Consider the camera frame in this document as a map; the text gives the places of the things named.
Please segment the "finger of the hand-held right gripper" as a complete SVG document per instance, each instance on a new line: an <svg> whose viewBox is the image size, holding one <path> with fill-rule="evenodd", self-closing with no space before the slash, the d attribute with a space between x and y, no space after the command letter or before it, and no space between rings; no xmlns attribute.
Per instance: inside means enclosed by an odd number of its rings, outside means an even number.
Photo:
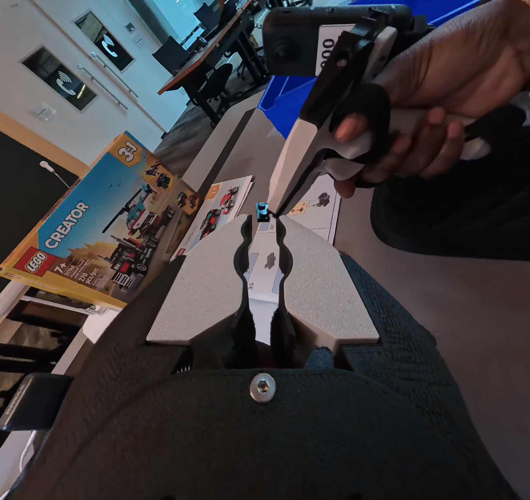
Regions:
<svg viewBox="0 0 530 500"><path fill-rule="evenodd" d="M270 177L267 204L271 216L287 214L317 177L328 173L325 162L331 146L333 138L328 123L317 128L302 119L296 120Z"/></svg>

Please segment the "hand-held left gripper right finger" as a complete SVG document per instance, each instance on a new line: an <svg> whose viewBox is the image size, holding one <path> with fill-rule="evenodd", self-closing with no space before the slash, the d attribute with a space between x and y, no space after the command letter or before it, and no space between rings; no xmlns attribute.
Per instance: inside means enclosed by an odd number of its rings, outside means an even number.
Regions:
<svg viewBox="0 0 530 500"><path fill-rule="evenodd" d="M279 303L275 361L306 362L315 348L375 344L380 335L340 252L288 216L276 221Z"/></svg>

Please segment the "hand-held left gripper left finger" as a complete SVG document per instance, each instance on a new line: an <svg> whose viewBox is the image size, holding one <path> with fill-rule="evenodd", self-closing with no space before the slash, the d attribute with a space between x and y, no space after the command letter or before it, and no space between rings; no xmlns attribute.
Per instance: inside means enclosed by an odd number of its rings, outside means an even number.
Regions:
<svg viewBox="0 0 530 500"><path fill-rule="evenodd" d="M221 358L253 357L248 303L252 216L239 215L176 258L178 271L153 325L150 344L212 348Z"/></svg>

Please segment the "open lego instruction booklet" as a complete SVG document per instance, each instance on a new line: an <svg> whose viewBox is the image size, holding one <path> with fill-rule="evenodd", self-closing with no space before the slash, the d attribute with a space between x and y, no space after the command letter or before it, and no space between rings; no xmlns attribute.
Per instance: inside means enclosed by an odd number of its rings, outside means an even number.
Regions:
<svg viewBox="0 0 530 500"><path fill-rule="evenodd" d="M333 244L340 202L332 178L321 174L288 216ZM275 228L274 218L269 223L258 224L248 251L249 268L245 273L248 297L268 303L278 302L282 279Z"/></svg>

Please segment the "closed lego instruction booklet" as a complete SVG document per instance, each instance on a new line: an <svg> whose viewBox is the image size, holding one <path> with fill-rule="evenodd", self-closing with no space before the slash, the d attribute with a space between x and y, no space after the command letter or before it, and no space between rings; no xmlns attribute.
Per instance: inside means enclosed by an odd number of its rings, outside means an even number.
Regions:
<svg viewBox="0 0 530 500"><path fill-rule="evenodd" d="M212 184L171 260L188 253L201 240L235 218L254 182L255 177L249 175Z"/></svg>

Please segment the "lego set cardboard box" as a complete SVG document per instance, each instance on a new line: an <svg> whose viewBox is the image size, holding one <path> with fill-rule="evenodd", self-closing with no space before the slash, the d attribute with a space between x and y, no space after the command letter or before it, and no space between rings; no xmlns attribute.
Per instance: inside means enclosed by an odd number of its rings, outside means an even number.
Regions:
<svg viewBox="0 0 530 500"><path fill-rule="evenodd" d="M200 199L129 132L1 263L1 276L122 309L169 263Z"/></svg>

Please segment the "person's right hand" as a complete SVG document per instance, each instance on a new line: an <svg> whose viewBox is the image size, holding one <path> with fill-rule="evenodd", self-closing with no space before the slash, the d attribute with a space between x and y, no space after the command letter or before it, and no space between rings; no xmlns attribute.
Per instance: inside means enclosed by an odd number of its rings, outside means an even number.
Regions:
<svg viewBox="0 0 530 500"><path fill-rule="evenodd" d="M460 159L463 125L447 123L447 114L480 118L529 84L529 0L486 0L400 53L373 84L384 89L391 106L427 112L412 135L394 138L382 158L335 181L342 198L353 196L358 181L430 179Z"/></svg>

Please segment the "long wooden office desk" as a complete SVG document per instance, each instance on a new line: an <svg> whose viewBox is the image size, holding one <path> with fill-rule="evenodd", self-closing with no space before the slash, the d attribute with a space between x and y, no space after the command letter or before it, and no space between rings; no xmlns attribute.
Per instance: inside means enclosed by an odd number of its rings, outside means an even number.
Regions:
<svg viewBox="0 0 530 500"><path fill-rule="evenodd" d="M209 66L215 68L224 53L232 46L240 54L248 72L252 77L251 86L260 87L266 85L270 74L259 58L248 36L244 31L244 23L248 19L246 10L254 4L264 4L266 0L247 0L235 15L219 31L215 38L211 39L203 49L195 53L175 75L173 75L159 90L158 95L184 88L192 102L196 102L202 111L208 116L211 124L215 127L219 121L219 114L210 106L200 88L195 85L194 77L200 68Z"/></svg>

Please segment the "black office chair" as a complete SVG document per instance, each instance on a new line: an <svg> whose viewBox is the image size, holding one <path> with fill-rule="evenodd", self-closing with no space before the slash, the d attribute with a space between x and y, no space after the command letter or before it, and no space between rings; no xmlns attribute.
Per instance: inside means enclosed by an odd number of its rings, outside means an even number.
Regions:
<svg viewBox="0 0 530 500"><path fill-rule="evenodd" d="M207 65L197 69L193 77L194 86L206 101L219 101L217 112L223 113L229 107L226 84L233 72L233 66L225 63L217 69L212 69L209 75L207 69Z"/></svg>

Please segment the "white stand base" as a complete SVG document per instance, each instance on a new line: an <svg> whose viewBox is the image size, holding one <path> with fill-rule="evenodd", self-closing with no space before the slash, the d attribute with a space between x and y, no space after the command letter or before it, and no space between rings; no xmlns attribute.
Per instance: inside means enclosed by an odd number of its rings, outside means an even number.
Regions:
<svg viewBox="0 0 530 500"><path fill-rule="evenodd" d="M100 312L88 316L82 327L84 336L92 344L96 344L103 332L121 311L121 309L104 308Z"/></svg>

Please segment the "black quilted case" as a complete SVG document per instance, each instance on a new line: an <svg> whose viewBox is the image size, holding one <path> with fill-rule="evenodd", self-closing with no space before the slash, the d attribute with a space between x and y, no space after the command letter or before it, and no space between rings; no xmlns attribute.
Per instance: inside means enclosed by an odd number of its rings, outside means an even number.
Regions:
<svg viewBox="0 0 530 500"><path fill-rule="evenodd" d="M458 162L430 180L390 179L374 190L370 222L404 252L529 261L529 145Z"/></svg>

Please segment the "phone sign door window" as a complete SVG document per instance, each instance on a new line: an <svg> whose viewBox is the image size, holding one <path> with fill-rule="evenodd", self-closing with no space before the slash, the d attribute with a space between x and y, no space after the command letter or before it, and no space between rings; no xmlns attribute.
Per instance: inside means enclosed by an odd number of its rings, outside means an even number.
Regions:
<svg viewBox="0 0 530 500"><path fill-rule="evenodd" d="M74 23L120 72L127 69L134 61L129 52L91 10L76 18Z"/></svg>
<svg viewBox="0 0 530 500"><path fill-rule="evenodd" d="M44 46L24 57L21 63L78 111L83 111L97 97L85 82Z"/></svg>

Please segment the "black cube charger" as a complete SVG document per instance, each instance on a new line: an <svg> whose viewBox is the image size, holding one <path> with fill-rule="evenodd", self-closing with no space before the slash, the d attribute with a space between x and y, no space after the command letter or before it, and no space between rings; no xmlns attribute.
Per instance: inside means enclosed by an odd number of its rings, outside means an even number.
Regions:
<svg viewBox="0 0 530 500"><path fill-rule="evenodd" d="M1 416L1 431L50 430L73 380L64 374L28 374Z"/></svg>

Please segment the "black board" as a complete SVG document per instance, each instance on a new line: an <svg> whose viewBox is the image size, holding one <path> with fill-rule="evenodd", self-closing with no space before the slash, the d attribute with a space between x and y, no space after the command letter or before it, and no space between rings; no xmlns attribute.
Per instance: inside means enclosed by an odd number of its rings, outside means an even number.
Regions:
<svg viewBox="0 0 530 500"><path fill-rule="evenodd" d="M78 178L1 132L1 261L66 192L53 174L40 167L42 160L69 185Z"/></svg>

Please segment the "plywood panel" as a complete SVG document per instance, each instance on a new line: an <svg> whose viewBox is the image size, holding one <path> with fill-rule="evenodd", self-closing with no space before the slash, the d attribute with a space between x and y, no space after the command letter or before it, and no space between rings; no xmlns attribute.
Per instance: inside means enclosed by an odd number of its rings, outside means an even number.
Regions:
<svg viewBox="0 0 530 500"><path fill-rule="evenodd" d="M89 171L87 164L4 113L1 113L1 132L79 178Z"/></svg>

